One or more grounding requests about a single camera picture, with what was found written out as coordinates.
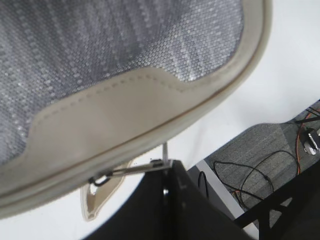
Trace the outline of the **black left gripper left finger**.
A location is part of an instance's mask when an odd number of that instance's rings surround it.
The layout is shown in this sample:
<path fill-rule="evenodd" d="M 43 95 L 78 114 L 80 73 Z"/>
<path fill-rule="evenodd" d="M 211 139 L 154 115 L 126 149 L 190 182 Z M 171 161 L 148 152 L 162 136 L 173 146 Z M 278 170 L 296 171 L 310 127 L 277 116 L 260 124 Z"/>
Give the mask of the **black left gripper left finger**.
<path fill-rule="evenodd" d="M 171 170 L 147 172 L 128 200 L 87 240 L 172 240 Z"/>

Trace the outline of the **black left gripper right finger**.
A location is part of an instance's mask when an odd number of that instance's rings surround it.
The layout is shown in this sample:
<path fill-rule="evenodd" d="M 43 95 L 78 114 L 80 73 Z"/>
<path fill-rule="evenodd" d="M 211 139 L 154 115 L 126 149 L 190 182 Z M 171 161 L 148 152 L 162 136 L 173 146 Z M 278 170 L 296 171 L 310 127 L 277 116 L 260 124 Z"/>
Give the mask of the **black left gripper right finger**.
<path fill-rule="evenodd" d="M 251 237 L 214 207 L 192 182 L 181 161 L 169 170 L 170 230 L 173 240 L 250 240 Z"/>

